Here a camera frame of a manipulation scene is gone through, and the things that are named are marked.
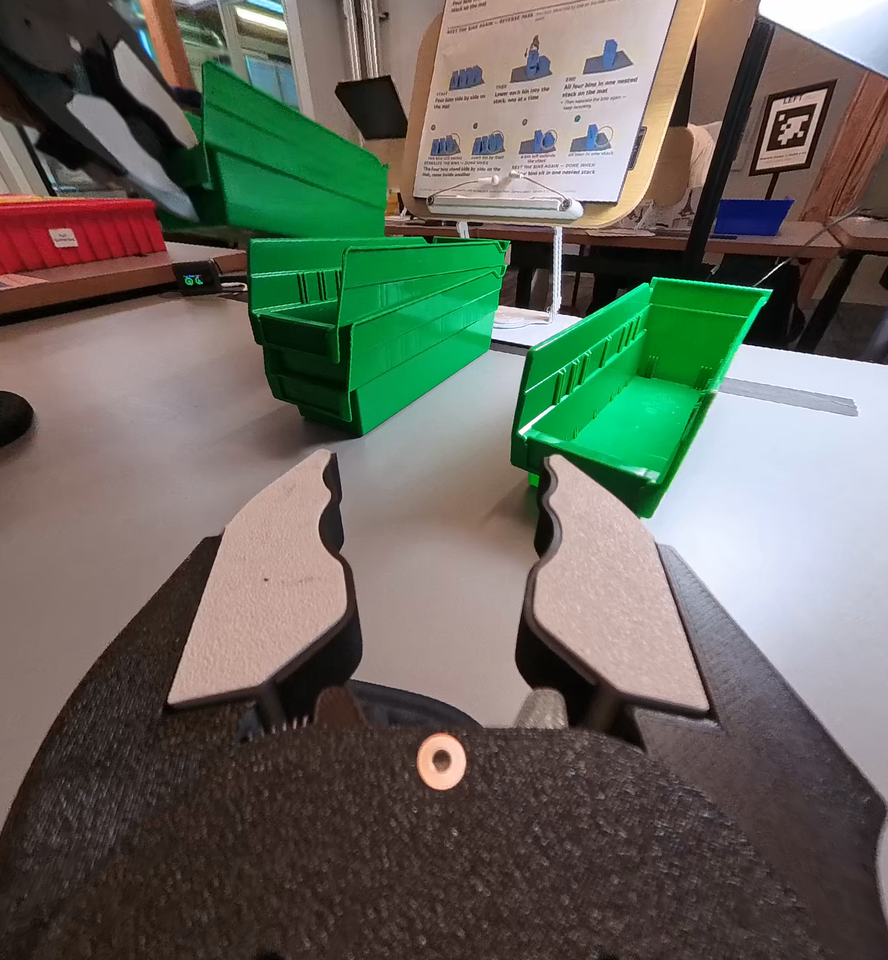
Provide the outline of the clear acrylic sign holder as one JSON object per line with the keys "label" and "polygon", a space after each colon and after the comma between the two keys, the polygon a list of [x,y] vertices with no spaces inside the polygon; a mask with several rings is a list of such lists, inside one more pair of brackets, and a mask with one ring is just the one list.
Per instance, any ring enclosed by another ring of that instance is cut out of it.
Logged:
{"label": "clear acrylic sign holder", "polygon": [[700,198],[701,190],[689,187],[678,201],[667,206],[658,205],[653,198],[644,200],[627,214],[624,226],[636,232],[688,232],[695,218],[695,194]]}

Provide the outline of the grey desk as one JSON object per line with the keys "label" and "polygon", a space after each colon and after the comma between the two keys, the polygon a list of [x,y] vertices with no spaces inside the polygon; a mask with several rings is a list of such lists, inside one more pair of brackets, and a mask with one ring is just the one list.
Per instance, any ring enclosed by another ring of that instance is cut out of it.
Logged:
{"label": "grey desk", "polygon": [[[356,676],[509,725],[534,498],[510,463],[523,356],[487,351],[364,438],[270,393],[246,306],[159,295],[0,328],[0,831],[56,715],[205,537],[313,450],[338,457]],[[888,366],[743,346],[648,522],[888,804]],[[880,846],[888,915],[888,823]]]}

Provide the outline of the wooden display board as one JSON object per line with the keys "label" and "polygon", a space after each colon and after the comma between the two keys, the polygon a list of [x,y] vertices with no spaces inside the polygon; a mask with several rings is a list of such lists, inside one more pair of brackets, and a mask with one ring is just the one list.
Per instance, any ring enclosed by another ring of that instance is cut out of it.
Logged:
{"label": "wooden display board", "polygon": [[[684,152],[683,149],[691,146],[688,121],[683,122],[681,134],[670,134],[669,129],[672,126],[672,117],[690,64],[691,54],[698,41],[706,3],[704,1],[677,3],[664,53],[646,103],[642,127],[631,157],[631,166],[618,199],[614,202],[580,201],[584,210],[583,217],[575,222],[560,223],[562,227],[571,229],[577,226],[584,230],[603,229],[625,218],[645,199],[651,198],[655,189],[675,188],[678,193],[682,193],[687,186],[690,176],[690,153]],[[435,70],[442,15],[443,11],[428,27],[417,54],[407,122],[408,132],[400,167],[400,192],[405,209],[416,217],[457,221],[429,210],[425,203],[427,197],[419,198],[414,195],[418,154]],[[467,219],[467,221],[555,225],[550,222],[521,220],[500,222]]]}

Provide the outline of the white stand base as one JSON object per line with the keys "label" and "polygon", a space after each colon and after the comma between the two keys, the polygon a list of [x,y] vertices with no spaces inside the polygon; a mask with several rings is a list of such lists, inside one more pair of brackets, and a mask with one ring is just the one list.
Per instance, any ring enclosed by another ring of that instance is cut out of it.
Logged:
{"label": "white stand base", "polygon": [[553,311],[498,306],[494,318],[494,330],[537,330],[546,335],[552,335],[553,331],[567,330],[581,320],[581,317]]}

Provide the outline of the wooden pillar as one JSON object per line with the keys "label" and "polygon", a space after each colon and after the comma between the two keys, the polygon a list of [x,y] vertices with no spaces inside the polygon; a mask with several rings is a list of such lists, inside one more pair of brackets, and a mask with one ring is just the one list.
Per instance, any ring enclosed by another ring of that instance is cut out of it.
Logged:
{"label": "wooden pillar", "polygon": [[863,74],[805,201],[801,218],[824,224],[854,210],[888,148],[888,79]]}

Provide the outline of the black white marker sign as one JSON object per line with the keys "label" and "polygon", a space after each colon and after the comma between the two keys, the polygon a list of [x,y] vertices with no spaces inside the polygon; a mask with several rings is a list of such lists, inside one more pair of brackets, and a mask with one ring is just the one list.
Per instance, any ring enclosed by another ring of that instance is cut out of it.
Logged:
{"label": "black white marker sign", "polygon": [[821,140],[837,80],[769,94],[751,155],[750,177],[807,170]]}

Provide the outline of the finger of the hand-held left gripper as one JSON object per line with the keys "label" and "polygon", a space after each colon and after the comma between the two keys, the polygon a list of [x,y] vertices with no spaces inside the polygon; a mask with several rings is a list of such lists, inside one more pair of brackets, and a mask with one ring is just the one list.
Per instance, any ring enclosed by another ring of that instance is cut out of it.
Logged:
{"label": "finger of the hand-held left gripper", "polygon": [[86,151],[111,151],[112,133],[99,131],[102,119],[119,119],[126,133],[131,122],[150,131],[161,149],[191,149],[198,136],[174,91],[138,33],[78,33],[80,57],[89,92],[76,94],[76,138]]}
{"label": "finger of the hand-held left gripper", "polygon": [[124,111],[84,93],[37,93],[40,151],[103,186],[127,187],[179,219],[198,222],[185,188],[173,178],[183,145],[145,111]]}

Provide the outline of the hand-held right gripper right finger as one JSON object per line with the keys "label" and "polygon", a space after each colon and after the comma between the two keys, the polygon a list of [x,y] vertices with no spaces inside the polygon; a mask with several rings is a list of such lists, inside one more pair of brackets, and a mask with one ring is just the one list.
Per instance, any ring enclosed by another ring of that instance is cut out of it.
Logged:
{"label": "hand-held right gripper right finger", "polygon": [[609,731],[629,708],[709,717],[678,602],[640,518],[559,454],[544,462],[538,506],[515,648],[525,682],[559,693],[573,727]]}

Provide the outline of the red plastic bin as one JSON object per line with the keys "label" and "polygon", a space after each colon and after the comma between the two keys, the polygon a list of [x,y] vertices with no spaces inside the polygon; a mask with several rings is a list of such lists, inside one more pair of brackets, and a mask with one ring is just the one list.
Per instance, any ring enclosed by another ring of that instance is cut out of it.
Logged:
{"label": "red plastic bin", "polygon": [[0,195],[0,275],[166,250],[148,199]]}

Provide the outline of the black desk controller display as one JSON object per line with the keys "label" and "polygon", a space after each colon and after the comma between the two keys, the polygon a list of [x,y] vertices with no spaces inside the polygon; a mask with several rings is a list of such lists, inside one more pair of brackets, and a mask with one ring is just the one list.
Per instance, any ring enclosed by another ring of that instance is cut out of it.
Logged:
{"label": "black desk controller display", "polygon": [[225,292],[222,271],[213,259],[173,264],[176,289],[182,298],[215,296]]}

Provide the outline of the grey tape strip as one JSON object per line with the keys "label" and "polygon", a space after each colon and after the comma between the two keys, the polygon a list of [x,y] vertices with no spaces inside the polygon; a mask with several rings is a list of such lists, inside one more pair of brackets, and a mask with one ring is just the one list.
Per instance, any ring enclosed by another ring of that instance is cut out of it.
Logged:
{"label": "grey tape strip", "polygon": [[852,398],[730,377],[722,381],[716,392],[718,398],[724,395],[848,418],[860,415]]}

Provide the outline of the printed instruction sheet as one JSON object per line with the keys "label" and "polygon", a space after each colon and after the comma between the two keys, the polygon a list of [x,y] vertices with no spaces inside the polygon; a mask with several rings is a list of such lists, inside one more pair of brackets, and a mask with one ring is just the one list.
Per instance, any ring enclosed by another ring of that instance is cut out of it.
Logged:
{"label": "printed instruction sheet", "polygon": [[614,203],[678,2],[453,1],[443,9],[414,195],[545,185]]}

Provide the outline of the black metal post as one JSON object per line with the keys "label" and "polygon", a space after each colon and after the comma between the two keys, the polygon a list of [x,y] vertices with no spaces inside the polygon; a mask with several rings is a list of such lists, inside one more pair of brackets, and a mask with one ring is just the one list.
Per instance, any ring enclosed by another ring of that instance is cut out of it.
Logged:
{"label": "black metal post", "polygon": [[687,278],[696,278],[702,273],[707,244],[717,221],[720,202],[742,143],[773,39],[774,24],[756,15],[738,65],[688,242],[683,251],[682,270]]}

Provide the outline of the wooden background table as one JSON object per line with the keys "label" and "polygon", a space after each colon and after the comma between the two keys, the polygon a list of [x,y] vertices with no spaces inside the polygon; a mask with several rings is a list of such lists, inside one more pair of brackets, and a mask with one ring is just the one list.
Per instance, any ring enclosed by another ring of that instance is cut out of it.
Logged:
{"label": "wooden background table", "polygon": [[[819,234],[815,222],[786,221],[774,235],[713,233],[705,247],[707,255],[794,257],[809,260],[835,259],[840,250],[830,233]],[[684,252],[690,233],[681,230],[618,229],[616,227],[565,228],[563,242],[581,246]]]}
{"label": "wooden background table", "polygon": [[888,257],[888,221],[848,217],[831,224],[830,234],[848,252]]}

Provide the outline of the blue plastic bin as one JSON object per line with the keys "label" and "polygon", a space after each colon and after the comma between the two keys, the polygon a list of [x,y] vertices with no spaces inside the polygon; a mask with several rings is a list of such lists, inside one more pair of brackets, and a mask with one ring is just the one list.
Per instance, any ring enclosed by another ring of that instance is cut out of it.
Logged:
{"label": "blue plastic bin", "polygon": [[794,204],[794,198],[723,198],[719,202],[713,235],[776,236]]}

